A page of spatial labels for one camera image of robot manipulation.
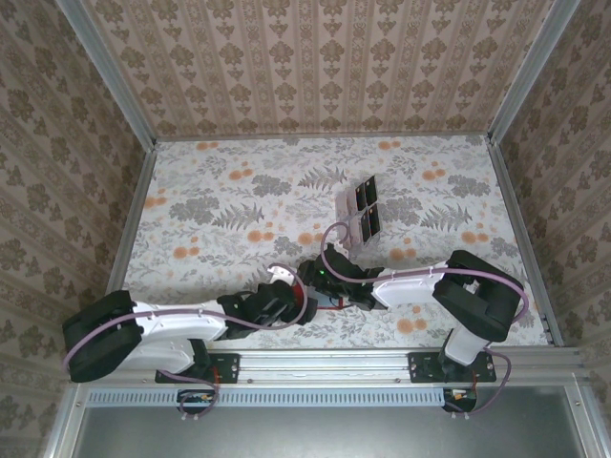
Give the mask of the red leather card holder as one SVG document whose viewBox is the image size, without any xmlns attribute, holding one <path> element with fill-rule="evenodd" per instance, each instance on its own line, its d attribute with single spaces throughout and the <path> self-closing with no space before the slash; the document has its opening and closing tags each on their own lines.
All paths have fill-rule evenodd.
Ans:
<svg viewBox="0 0 611 458">
<path fill-rule="evenodd" d="M 303 307 L 317 310 L 342 310 L 346 305 L 343 298 L 332 298 L 312 288 L 303 288 L 295 283 L 290 286 L 292 299 L 289 308 L 292 312 L 299 313 Z"/>
</svg>

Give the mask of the clear acrylic card stand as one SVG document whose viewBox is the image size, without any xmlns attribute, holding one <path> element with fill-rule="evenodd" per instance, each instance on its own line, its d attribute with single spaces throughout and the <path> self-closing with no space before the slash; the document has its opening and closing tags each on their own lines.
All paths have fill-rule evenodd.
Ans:
<svg viewBox="0 0 611 458">
<path fill-rule="evenodd" d="M 352 183 L 351 183 L 349 186 L 345 187 L 345 188 L 344 188 L 343 190 L 341 190 L 341 191 L 345 191 L 345 192 L 346 192 L 348 189 L 353 189 L 353 188 L 356 188 L 356 187 L 357 187 L 359 184 L 361 184 L 362 182 L 366 182 L 366 181 L 367 181 L 367 180 L 368 180 L 370 177 L 368 177 L 368 178 L 366 178 L 366 179 L 362 180 L 361 182 L 352 182 Z M 378 192 L 377 192 L 377 201 L 376 201 L 376 202 L 375 202 L 373 205 L 377 205 L 377 206 L 378 206 Z M 365 208 L 363 211 L 357 211 L 357 213 L 356 213 L 356 214 L 354 214 L 354 215 L 350 215 L 350 214 L 348 214 L 348 216 L 347 216 L 346 218 L 344 218 L 344 219 L 337 219 L 337 216 L 336 216 L 336 219 L 337 219 L 339 222 L 342 222 L 342 223 L 344 223 L 344 224 L 346 225 L 346 227 L 344 227 L 344 226 L 339 227 L 339 228 L 337 229 L 337 232 L 338 232 L 338 236 L 339 236 L 339 237 L 340 237 L 340 239 L 341 239 L 341 244 L 342 244 L 343 248 L 344 248 L 345 250 L 347 250 L 347 251 L 348 251 L 348 256 L 349 256 L 350 258 L 354 258 L 354 257 L 356 257 L 356 256 L 357 256 L 358 254 L 360 254 L 360 253 L 361 253 L 361 252 L 362 252 L 362 251 L 363 251 L 365 248 L 368 248 L 370 245 L 372 245 L 372 244 L 374 244 L 375 242 L 377 242 L 377 241 L 379 240 L 379 238 L 380 238 L 380 234 L 381 234 L 381 232 L 382 232 L 382 222 L 381 222 L 381 231 L 380 231 L 380 233 L 379 233 L 378 235 L 374 236 L 374 237 L 373 237 L 373 236 L 371 236 L 371 238 L 368 240 L 368 242 L 367 242 L 367 243 L 362 243 L 362 244 L 361 244 L 361 245 L 359 245 L 359 246 L 354 246 L 352 249 L 347 249 L 347 248 L 345 247 L 345 245 L 344 245 L 344 242 L 345 242 L 345 240 L 346 240 L 346 236 L 347 236 L 347 223 L 348 223 L 350 220 L 354 219 L 355 217 L 359 217 L 359 218 L 361 218 L 361 216 L 363 215 L 363 213 L 364 213 L 365 211 L 369 211 L 369 208 L 370 208 L 371 206 L 367 206 L 367 207 L 366 207 L 366 208 Z"/>
</svg>

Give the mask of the floral paper table cover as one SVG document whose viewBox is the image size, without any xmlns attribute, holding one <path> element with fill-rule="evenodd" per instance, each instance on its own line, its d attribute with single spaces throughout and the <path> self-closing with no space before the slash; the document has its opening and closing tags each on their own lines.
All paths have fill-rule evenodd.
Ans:
<svg viewBox="0 0 611 458">
<path fill-rule="evenodd" d="M 376 181 L 382 232 L 364 267 L 426 267 L 464 249 L 527 281 L 481 135 L 164 142 L 124 285 L 158 304 L 253 290 L 334 240 L 335 199 Z"/>
</svg>

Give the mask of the left black connector box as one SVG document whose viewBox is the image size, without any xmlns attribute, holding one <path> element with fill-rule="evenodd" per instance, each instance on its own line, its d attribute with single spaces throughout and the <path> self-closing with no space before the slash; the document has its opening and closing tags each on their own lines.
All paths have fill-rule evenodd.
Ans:
<svg viewBox="0 0 611 458">
<path fill-rule="evenodd" d="M 214 401 L 215 392 L 205 390 L 180 390 L 177 394 L 179 411 L 187 415 L 203 413 Z"/>
</svg>

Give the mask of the black connector box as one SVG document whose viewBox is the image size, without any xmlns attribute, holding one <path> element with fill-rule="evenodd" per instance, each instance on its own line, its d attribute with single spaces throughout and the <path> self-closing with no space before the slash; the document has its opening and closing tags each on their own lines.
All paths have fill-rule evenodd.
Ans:
<svg viewBox="0 0 611 458">
<path fill-rule="evenodd" d="M 476 392 L 471 389 L 444 388 L 444 405 L 442 408 L 450 413 L 469 413 L 475 409 L 477 402 Z"/>
<path fill-rule="evenodd" d="M 187 415 L 203 413 L 214 401 L 215 392 L 205 390 L 180 390 L 177 394 L 179 411 Z"/>
</svg>

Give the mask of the grey metal sheet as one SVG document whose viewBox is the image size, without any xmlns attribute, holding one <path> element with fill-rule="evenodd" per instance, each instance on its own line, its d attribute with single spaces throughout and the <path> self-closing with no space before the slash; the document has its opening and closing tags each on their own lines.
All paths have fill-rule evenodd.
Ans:
<svg viewBox="0 0 611 458">
<path fill-rule="evenodd" d="M 558 388 L 505 389 L 464 418 L 440 407 L 93 408 L 74 458 L 585 458 Z"/>
</svg>

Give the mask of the right black connector box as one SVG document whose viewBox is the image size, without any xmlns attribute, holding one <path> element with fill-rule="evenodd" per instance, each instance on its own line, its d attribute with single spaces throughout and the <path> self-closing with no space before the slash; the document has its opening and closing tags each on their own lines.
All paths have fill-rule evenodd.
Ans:
<svg viewBox="0 0 611 458">
<path fill-rule="evenodd" d="M 442 408 L 450 413 L 469 413 L 475 409 L 477 402 L 476 392 L 471 389 L 444 388 L 444 405 Z"/>
</svg>

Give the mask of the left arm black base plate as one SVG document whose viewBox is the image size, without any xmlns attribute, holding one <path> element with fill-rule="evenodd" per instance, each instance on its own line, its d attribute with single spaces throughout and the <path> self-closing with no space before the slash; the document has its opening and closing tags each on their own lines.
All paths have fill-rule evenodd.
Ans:
<svg viewBox="0 0 611 458">
<path fill-rule="evenodd" d="M 157 384 L 202 383 L 235 384 L 240 372 L 240 355 L 238 353 L 212 353 L 205 356 L 196 355 L 194 362 L 181 372 L 164 375 L 157 371 Z"/>
</svg>

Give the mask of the aluminium mounting rail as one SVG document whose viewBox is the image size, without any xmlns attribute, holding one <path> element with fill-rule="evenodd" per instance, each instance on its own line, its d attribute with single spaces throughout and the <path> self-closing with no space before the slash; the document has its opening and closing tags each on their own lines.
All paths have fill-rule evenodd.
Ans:
<svg viewBox="0 0 611 458">
<path fill-rule="evenodd" d="M 238 353 L 240 372 L 236 384 L 276 381 L 300 383 L 411 383 L 408 356 L 412 352 L 433 352 L 437 348 L 333 349 L 333 350 L 221 350 L 199 351 L 197 355 Z M 573 348 L 519 346 L 493 348 L 496 381 L 512 369 L 512 379 L 547 381 L 555 384 L 580 376 L 583 363 Z"/>
</svg>

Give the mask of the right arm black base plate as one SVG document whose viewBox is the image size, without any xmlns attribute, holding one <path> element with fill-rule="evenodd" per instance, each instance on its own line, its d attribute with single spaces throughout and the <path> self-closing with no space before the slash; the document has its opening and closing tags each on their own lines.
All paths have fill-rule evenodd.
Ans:
<svg viewBox="0 0 611 458">
<path fill-rule="evenodd" d="M 468 365 L 446 358 L 438 351 L 412 352 L 408 356 L 411 382 L 425 383 L 492 383 L 496 381 L 491 355 L 480 352 Z"/>
</svg>

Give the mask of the aluminium side rail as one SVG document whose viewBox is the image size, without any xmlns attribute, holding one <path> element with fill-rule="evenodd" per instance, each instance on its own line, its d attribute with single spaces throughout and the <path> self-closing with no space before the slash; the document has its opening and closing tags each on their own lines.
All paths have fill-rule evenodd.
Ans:
<svg viewBox="0 0 611 458">
<path fill-rule="evenodd" d="M 107 283 L 107 295 L 120 290 L 125 282 L 127 269 L 137 237 L 137 228 L 144 209 L 144 204 L 152 180 L 157 157 L 158 151 L 155 147 L 147 152 L 144 157 L 133 200 L 125 220 L 118 251 L 116 253 L 113 268 Z"/>
<path fill-rule="evenodd" d="M 516 237 L 516 244 L 522 258 L 524 270 L 533 293 L 534 302 L 538 307 L 538 314 L 544 324 L 548 341 L 554 346 L 565 346 L 502 152 L 497 143 L 494 143 L 487 136 L 484 139 L 486 140 L 497 182 Z"/>
</svg>

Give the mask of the aluminium frame bar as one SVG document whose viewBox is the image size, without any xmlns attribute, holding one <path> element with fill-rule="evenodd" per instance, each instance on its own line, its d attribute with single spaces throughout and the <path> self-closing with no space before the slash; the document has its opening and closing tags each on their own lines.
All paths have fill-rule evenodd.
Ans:
<svg viewBox="0 0 611 458">
<path fill-rule="evenodd" d="M 69 385 L 66 388 L 43 458 L 73 458 L 87 409 L 88 391 L 83 384 Z"/>
<path fill-rule="evenodd" d="M 593 432 L 587 405 L 581 392 L 579 378 L 575 372 L 571 373 L 570 381 L 564 388 L 583 454 L 585 458 L 599 458 L 596 434 Z"/>
</svg>

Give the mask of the aluminium frame post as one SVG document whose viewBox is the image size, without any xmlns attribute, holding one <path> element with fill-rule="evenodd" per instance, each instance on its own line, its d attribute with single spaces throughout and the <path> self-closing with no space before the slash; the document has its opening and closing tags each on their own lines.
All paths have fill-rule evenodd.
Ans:
<svg viewBox="0 0 611 458">
<path fill-rule="evenodd" d="M 94 63 L 143 150 L 146 154 L 151 153 L 155 148 L 157 136 L 141 110 L 135 93 L 122 75 L 118 60 L 112 56 L 110 48 L 95 26 L 92 16 L 81 0 L 55 1 Z"/>
<path fill-rule="evenodd" d="M 579 3 L 580 0 L 554 0 L 491 123 L 488 138 L 492 144 L 498 145 L 507 134 Z"/>
</svg>

